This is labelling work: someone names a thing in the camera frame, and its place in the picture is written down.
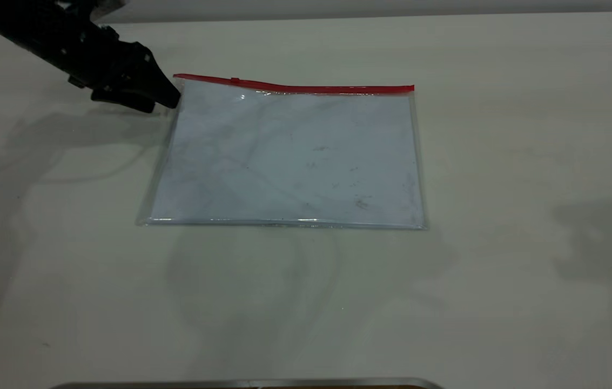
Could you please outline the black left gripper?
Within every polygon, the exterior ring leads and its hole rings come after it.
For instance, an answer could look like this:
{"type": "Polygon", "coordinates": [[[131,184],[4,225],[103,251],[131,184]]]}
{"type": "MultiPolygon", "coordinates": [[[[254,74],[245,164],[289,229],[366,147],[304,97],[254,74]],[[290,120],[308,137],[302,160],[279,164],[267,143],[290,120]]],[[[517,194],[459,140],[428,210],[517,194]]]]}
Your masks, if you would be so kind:
{"type": "Polygon", "coordinates": [[[64,40],[64,72],[72,84],[92,89],[92,101],[143,113],[153,113],[156,103],[177,108],[181,94],[148,47],[92,22],[67,22],[64,40]]]}

